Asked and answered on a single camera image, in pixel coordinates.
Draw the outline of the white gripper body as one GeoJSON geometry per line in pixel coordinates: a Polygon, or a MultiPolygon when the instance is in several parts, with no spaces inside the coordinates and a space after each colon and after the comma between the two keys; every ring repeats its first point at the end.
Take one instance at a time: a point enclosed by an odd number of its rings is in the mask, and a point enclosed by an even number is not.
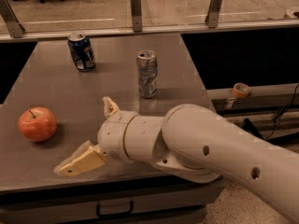
{"type": "Polygon", "coordinates": [[[99,147],[115,161],[132,162],[125,147],[125,133],[130,122],[137,116],[135,111],[118,111],[103,123],[97,134],[99,147]]]}

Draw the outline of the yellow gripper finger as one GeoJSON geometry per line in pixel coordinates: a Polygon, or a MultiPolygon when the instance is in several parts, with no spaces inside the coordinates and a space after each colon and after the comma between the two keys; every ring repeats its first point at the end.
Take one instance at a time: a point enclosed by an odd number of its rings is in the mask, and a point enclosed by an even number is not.
{"type": "Polygon", "coordinates": [[[104,115],[106,118],[109,118],[113,114],[120,111],[118,105],[108,96],[103,98],[104,103],[104,115]]]}
{"type": "Polygon", "coordinates": [[[107,155],[90,140],[83,143],[70,157],[58,164],[53,172],[56,175],[72,177],[103,166],[107,155]]]}

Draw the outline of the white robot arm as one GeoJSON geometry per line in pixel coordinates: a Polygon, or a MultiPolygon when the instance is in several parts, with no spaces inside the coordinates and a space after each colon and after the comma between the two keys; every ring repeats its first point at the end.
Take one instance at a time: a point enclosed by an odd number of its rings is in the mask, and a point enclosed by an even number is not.
{"type": "Polygon", "coordinates": [[[247,133],[200,105],[177,105],[163,117],[120,110],[103,99],[105,122],[97,143],[83,143],[54,168],[75,176],[103,166],[108,159],[144,162],[196,182],[223,176],[299,224],[299,154],[247,133]]]}

